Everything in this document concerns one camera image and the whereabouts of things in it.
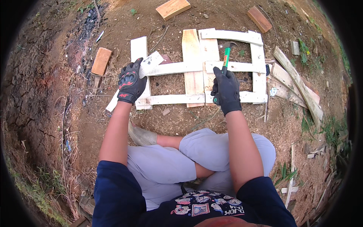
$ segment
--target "black glove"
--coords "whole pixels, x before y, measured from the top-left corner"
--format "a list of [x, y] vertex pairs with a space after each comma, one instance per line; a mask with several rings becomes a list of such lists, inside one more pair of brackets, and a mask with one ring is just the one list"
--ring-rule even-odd
[[117, 94], [118, 101], [135, 104], [135, 101], [144, 92], [147, 77], [142, 79], [139, 77], [142, 60], [143, 58], [141, 57], [135, 63], [131, 62], [121, 69], [121, 73], [118, 75], [118, 89], [120, 90]]
[[219, 100], [224, 116], [231, 111], [242, 110], [240, 85], [234, 73], [227, 71], [227, 76], [224, 76], [218, 67], [214, 67], [213, 72], [216, 78], [213, 81], [211, 96]]

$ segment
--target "wooden pallet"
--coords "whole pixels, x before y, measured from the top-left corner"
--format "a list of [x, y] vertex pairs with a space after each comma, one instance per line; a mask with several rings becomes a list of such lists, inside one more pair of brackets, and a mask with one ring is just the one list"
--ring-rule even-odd
[[[211, 90], [213, 86], [213, 67], [222, 68], [219, 62], [217, 39], [230, 39], [250, 43], [252, 63], [230, 62], [233, 72], [252, 72], [252, 92], [240, 92], [241, 102], [266, 103], [266, 66], [261, 34], [215, 30], [214, 28], [187, 29], [183, 31], [183, 62], [158, 65], [147, 76], [184, 73], [186, 94], [152, 96], [150, 83], [135, 102], [137, 110], [152, 109], [158, 104], [187, 104], [187, 107], [213, 105]], [[147, 37], [131, 40], [131, 61], [147, 56]]]

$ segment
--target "navy blue shirt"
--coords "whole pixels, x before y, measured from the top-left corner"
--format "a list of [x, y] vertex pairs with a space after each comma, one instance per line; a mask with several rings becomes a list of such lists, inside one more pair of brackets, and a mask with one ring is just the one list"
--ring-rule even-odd
[[235, 216], [269, 226], [296, 226], [269, 177], [245, 183], [236, 198], [213, 191], [194, 191], [146, 211], [140, 185], [121, 163], [100, 161], [94, 188], [92, 226], [195, 226], [213, 217]]

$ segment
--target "forearm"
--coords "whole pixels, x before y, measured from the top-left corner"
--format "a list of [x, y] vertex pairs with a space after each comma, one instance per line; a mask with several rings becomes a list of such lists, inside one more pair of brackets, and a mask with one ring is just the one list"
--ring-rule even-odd
[[264, 175], [262, 160], [241, 111], [226, 114], [229, 139], [229, 168], [237, 192], [251, 179]]
[[128, 123], [131, 107], [131, 103], [117, 102], [99, 151], [100, 161], [119, 162], [127, 166]]

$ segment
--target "dirt ground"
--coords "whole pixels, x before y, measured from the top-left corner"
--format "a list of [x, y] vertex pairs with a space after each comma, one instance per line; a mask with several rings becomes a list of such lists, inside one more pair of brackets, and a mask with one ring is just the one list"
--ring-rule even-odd
[[[165, 32], [164, 27], [169, 26], [156, 50], [160, 54], [168, 54], [173, 62], [180, 62], [183, 60], [184, 29], [216, 28], [260, 33], [246, 14], [256, 5], [254, 1], [190, 0], [191, 9], [168, 21], [164, 21], [155, 10], [164, 2], [104, 0], [99, 2], [102, 20], [98, 27], [95, 9], [86, 8], [91, 1], [44, 1], [29, 15], [14, 43], [1, 94], [1, 125], [6, 156], [14, 171], [28, 182], [34, 181], [28, 173], [39, 173], [40, 167], [61, 173], [65, 193], [58, 195], [53, 188], [47, 194], [57, 196], [51, 202], [57, 204], [59, 213], [66, 220], [63, 225], [79, 217], [74, 201], [79, 200], [80, 195], [92, 196], [98, 152], [112, 115], [105, 107], [117, 89], [117, 72], [130, 62], [130, 39], [148, 36], [148, 49], [151, 49]], [[343, 78], [347, 78], [347, 73], [334, 31], [322, 12], [310, 0], [256, 2], [274, 24], [274, 28], [262, 34], [265, 58], [275, 59], [272, 51], [276, 45], [289, 59], [295, 58], [297, 71], [319, 91], [324, 119], [332, 116], [343, 119], [347, 101]], [[79, 7], [84, 8], [83, 13], [77, 11]], [[321, 31], [307, 21], [301, 8], [314, 18]], [[137, 10], [137, 13], [132, 15], [131, 9]], [[104, 34], [96, 43], [102, 31]], [[311, 51], [309, 62], [312, 67], [303, 67], [300, 57], [291, 54], [290, 40], [297, 41], [298, 38]], [[102, 77], [100, 89], [95, 90], [92, 89], [95, 78], [89, 72], [99, 47], [113, 50], [113, 54], [107, 76]], [[242, 49], [245, 55], [240, 57], [238, 52]], [[318, 56], [324, 57], [322, 68], [313, 66]], [[231, 57], [250, 62], [249, 45], [239, 42]], [[241, 83], [241, 90], [251, 91], [252, 80], [248, 73], [236, 75], [247, 80]], [[150, 77], [150, 84], [153, 95], [185, 94], [183, 74]], [[170, 109], [170, 113], [163, 116], [162, 111], [166, 108]], [[286, 163], [290, 168], [291, 144], [296, 144], [298, 174], [294, 186], [299, 186], [299, 189], [291, 195], [290, 200], [295, 201], [295, 206], [290, 209], [297, 225], [301, 225], [316, 214], [315, 208], [327, 187], [326, 178], [334, 171], [335, 161], [330, 158], [330, 150], [334, 147], [328, 146], [324, 154], [307, 159], [303, 152], [304, 144], [308, 143], [316, 150], [326, 144], [325, 134], [316, 134], [313, 138], [302, 132], [303, 108], [285, 99], [272, 97], [269, 100], [266, 123], [261, 118], [263, 104], [242, 104], [242, 111], [251, 132], [265, 136], [275, 146], [276, 164], [270, 173], [271, 178], [277, 173], [274, 181], [281, 175], [280, 164]], [[64, 125], [63, 112], [66, 114]], [[192, 113], [200, 119], [214, 117], [198, 125], [201, 120]], [[143, 111], [136, 111], [133, 107], [130, 118], [136, 125], [163, 135], [185, 136], [204, 127], [216, 133], [227, 132], [223, 113], [216, 106], [186, 108], [186, 104], [154, 105], [152, 110]], [[68, 149], [64, 148], [63, 154], [62, 130], [65, 132], [64, 146], [69, 145]], [[90, 183], [79, 185], [80, 175], [86, 176]], [[287, 184], [283, 181], [277, 188]], [[280, 195], [285, 202], [286, 194]]]

